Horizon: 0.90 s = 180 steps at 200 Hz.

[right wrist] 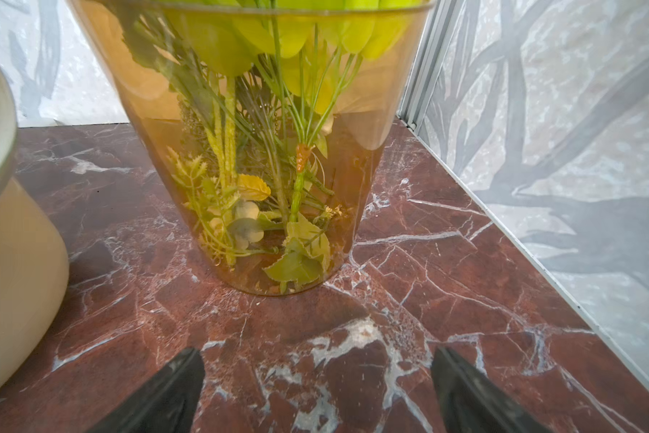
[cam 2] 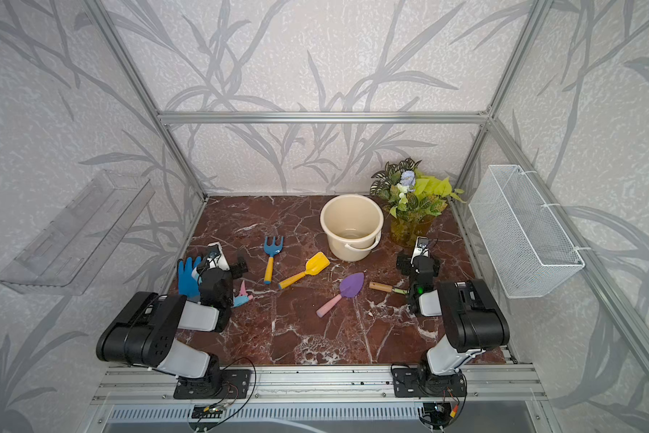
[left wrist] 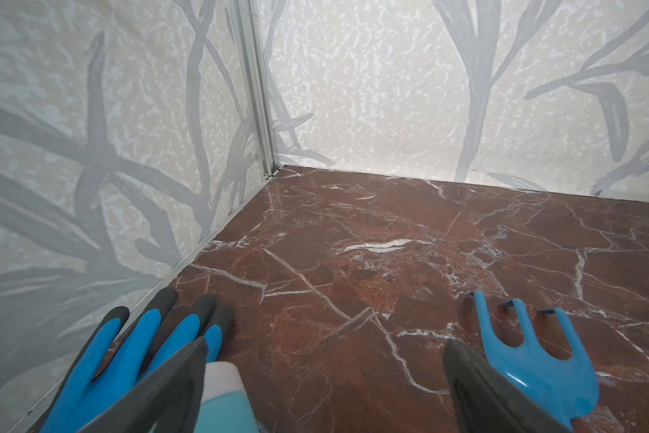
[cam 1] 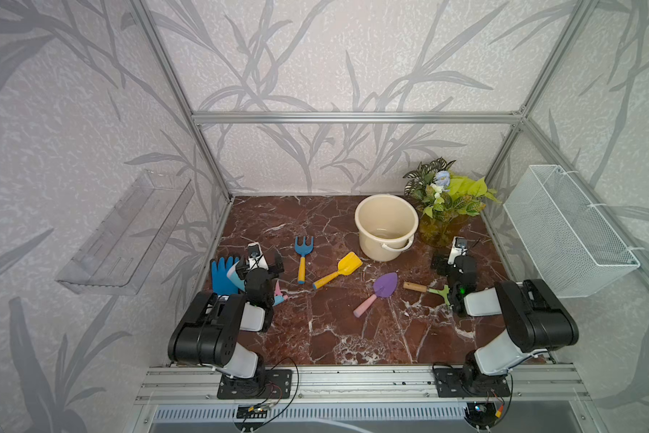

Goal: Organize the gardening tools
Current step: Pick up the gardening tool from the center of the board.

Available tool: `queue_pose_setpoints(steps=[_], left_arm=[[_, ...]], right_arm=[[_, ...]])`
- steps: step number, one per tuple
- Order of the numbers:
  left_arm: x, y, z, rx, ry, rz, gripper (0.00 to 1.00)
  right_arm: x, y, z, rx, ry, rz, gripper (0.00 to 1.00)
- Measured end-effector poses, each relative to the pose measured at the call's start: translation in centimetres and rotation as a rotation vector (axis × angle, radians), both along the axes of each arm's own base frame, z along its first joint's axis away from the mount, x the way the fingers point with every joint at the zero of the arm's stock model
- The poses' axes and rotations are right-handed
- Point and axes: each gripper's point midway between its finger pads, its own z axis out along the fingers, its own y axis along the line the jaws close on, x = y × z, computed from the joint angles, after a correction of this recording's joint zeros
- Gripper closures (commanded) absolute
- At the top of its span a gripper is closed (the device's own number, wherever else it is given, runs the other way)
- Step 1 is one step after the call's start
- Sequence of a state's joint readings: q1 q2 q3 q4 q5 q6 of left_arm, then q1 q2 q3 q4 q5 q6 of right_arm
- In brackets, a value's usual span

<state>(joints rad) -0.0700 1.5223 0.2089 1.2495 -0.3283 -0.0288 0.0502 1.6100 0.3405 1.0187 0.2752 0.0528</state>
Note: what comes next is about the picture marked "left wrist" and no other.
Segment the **blue rake yellow handle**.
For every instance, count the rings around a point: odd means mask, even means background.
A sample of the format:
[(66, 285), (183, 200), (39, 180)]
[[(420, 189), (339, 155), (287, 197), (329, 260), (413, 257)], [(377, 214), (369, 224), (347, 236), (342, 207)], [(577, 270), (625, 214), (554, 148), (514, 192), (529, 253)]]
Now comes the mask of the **blue rake yellow handle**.
[(479, 328), (488, 362), (510, 384), (534, 401), (541, 409), (569, 431), (571, 421), (594, 411), (600, 398), (595, 370), (582, 341), (566, 312), (545, 309), (557, 317), (571, 347), (571, 357), (561, 360), (548, 354), (538, 341), (526, 306), (520, 299), (505, 302), (517, 312), (524, 342), (520, 346), (504, 344), (494, 332), (490, 311), (483, 292), (472, 292), (478, 312)]

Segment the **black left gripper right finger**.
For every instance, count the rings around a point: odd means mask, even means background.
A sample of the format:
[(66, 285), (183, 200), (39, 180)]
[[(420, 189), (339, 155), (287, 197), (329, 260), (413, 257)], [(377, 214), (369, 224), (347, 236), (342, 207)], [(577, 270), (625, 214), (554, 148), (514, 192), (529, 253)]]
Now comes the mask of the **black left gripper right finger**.
[(449, 340), (443, 368), (462, 432), (566, 432), (568, 429), (465, 343)]

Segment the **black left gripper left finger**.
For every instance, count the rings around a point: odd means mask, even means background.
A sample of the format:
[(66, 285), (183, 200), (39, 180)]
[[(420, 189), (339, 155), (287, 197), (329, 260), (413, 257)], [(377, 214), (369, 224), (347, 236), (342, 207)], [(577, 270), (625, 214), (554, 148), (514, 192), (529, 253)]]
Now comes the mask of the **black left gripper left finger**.
[(82, 432), (192, 432), (203, 394), (208, 348), (184, 346)]

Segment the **teal white spray bottle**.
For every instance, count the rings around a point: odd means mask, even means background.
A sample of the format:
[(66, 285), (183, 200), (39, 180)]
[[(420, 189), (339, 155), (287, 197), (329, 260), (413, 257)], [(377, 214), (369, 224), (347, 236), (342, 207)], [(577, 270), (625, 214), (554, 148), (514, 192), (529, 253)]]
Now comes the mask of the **teal white spray bottle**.
[(206, 364), (194, 433), (258, 431), (238, 368), (222, 361)]

